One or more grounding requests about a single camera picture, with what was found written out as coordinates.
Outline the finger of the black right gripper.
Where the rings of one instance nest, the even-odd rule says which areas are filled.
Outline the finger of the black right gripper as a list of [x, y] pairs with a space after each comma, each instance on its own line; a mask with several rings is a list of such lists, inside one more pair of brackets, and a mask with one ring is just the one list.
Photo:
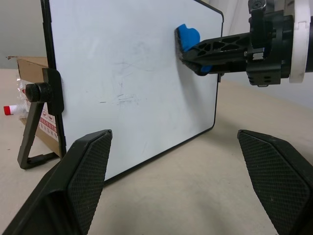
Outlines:
[[199, 42], [194, 48], [208, 53], [217, 53], [233, 50], [245, 50], [250, 45], [250, 33], [207, 39]]
[[193, 47], [182, 53], [182, 63], [194, 73], [229, 73], [245, 71], [246, 49], [206, 50]]

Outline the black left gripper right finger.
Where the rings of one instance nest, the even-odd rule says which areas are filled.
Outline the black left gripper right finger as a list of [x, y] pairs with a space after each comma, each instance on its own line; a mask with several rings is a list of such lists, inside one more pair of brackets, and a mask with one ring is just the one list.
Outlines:
[[237, 138], [278, 235], [313, 235], [313, 165], [285, 140], [249, 130], [239, 130]]

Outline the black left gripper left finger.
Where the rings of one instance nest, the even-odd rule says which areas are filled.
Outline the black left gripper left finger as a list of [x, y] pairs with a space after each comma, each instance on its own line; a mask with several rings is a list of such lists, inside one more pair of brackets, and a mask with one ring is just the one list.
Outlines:
[[87, 235], [103, 190], [111, 142], [111, 130], [77, 139], [2, 235]]

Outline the blue whiteboard eraser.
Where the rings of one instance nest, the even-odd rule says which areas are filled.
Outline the blue whiteboard eraser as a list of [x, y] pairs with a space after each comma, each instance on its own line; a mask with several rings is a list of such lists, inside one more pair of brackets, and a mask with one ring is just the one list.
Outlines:
[[183, 58], [186, 52], [200, 42], [199, 32], [194, 28], [188, 28], [186, 24], [182, 24], [174, 30], [174, 37], [177, 58], [196, 75], [208, 75], [212, 66], [202, 66], [200, 64], [186, 61]]

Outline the black whiteboard stand with knob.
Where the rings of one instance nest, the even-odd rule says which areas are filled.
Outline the black whiteboard stand with knob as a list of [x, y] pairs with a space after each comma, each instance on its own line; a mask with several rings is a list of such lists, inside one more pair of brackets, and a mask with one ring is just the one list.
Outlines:
[[[46, 162], [53, 160], [58, 156], [62, 158], [67, 152], [62, 120], [64, 99], [61, 76], [55, 69], [43, 68], [43, 78], [43, 82], [27, 84], [25, 88], [25, 95], [30, 101], [31, 105], [23, 133], [22, 143], [17, 157], [19, 166], [22, 169], [31, 169], [33, 167], [45, 164]], [[44, 104], [47, 104], [48, 113], [55, 117], [60, 155], [52, 152], [30, 158], [29, 153], [35, 139], [35, 134], [40, 122]]]

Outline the white bottle with red cap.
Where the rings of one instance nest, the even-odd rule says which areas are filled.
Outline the white bottle with red cap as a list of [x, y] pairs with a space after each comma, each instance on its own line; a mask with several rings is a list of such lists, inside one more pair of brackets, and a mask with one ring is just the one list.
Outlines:
[[25, 108], [22, 105], [8, 105], [3, 107], [4, 114], [6, 116], [19, 115], [25, 112]]

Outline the clear plastic bag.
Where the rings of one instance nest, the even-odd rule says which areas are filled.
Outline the clear plastic bag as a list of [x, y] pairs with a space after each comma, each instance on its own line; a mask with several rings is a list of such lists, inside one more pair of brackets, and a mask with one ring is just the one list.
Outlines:
[[19, 116], [19, 118], [27, 118], [29, 113], [30, 104], [25, 95], [25, 83], [20, 78], [17, 79], [17, 103], [16, 103], [16, 111], [15, 114]]

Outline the brown cardboard box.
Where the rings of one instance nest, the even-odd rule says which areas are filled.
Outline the brown cardboard box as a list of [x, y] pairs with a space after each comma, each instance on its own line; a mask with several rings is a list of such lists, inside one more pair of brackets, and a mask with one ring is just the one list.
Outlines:
[[[15, 60], [18, 66], [18, 73], [25, 85], [30, 83], [43, 82], [43, 69], [48, 67], [47, 58], [45, 57], [23, 57], [23, 56], [8, 56], [8, 60]], [[56, 155], [59, 153], [59, 141], [56, 130], [55, 117], [48, 113], [47, 105], [45, 104], [41, 113], [36, 137]]]

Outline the whiteboard with black frame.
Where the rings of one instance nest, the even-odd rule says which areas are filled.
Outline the whiteboard with black frame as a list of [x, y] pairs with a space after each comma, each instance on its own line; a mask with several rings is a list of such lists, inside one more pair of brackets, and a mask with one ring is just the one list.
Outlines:
[[107, 179], [214, 127], [218, 76], [182, 64], [174, 31], [220, 37], [221, 11], [200, 0], [42, 0], [42, 9], [66, 145], [112, 130]]

